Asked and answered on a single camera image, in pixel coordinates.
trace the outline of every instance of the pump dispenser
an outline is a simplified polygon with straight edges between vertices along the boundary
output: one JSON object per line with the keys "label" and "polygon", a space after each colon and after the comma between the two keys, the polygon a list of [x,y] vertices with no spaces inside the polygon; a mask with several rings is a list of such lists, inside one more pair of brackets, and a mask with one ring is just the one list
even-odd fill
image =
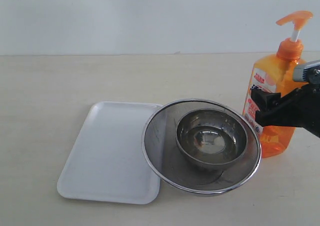
{"label": "pump dispenser", "polygon": [[283,126],[261,127],[257,124],[255,113],[259,108],[251,99],[251,89],[256,88],[269,93],[281,93],[281,96],[285,96],[292,90],[306,84],[305,82],[293,81],[293,72],[297,64],[306,63],[301,59],[304,46],[298,37],[300,30],[312,17],[313,14],[309,11],[296,11],[279,19],[276,23],[280,26],[293,22],[294,30],[291,37],[280,43],[277,53],[265,56],[253,65],[243,116],[259,136],[263,158],[284,152],[290,143],[295,128]]}

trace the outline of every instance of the metal bowl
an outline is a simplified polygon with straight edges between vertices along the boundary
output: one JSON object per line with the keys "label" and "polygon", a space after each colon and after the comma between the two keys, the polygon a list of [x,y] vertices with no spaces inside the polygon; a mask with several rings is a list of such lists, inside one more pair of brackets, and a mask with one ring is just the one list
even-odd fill
{"label": "metal bowl", "polygon": [[225,170],[247,148],[247,133],[230,111],[196,109],[177,124],[176,144],[183,156],[203,170]]}
{"label": "metal bowl", "polygon": [[[177,146],[179,120],[199,109],[230,114],[246,132],[246,150],[234,165],[225,170],[199,170],[186,160]],[[156,111],[144,127],[142,151],[148,165],[163,181],[198,196],[221,195],[240,187],[254,175],[261,160],[258,137],[247,121],[227,106],[204,99],[178,100]]]}

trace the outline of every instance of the orange pump head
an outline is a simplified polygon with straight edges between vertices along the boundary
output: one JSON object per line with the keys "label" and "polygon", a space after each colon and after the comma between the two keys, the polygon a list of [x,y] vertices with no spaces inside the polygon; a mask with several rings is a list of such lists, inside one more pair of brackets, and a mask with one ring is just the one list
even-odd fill
{"label": "orange pump head", "polygon": [[296,11],[281,19],[279,19],[276,24],[284,25],[288,22],[294,24],[294,30],[292,36],[286,38],[279,45],[278,52],[276,55],[285,60],[298,60],[300,59],[304,45],[301,40],[298,39],[300,30],[304,27],[309,19],[314,15],[309,11]]}

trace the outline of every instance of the table surface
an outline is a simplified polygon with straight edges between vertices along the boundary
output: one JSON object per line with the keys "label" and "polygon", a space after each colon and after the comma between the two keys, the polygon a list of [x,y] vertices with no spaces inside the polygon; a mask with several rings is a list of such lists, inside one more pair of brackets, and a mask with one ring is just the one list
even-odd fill
{"label": "table surface", "polygon": [[285,153],[263,159],[251,180],[224,195],[196,197],[164,182],[147,205],[57,192],[92,104],[204,98],[241,112],[253,63],[264,55],[0,57],[0,225],[319,225],[320,140],[300,128]]}

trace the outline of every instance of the white tray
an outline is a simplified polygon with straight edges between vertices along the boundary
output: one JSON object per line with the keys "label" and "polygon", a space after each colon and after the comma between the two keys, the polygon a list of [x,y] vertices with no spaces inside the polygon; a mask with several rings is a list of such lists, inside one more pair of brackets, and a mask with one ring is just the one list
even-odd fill
{"label": "white tray", "polygon": [[57,182],[68,199],[148,204],[160,178],[141,145],[148,118],[161,105],[99,102],[92,106]]}

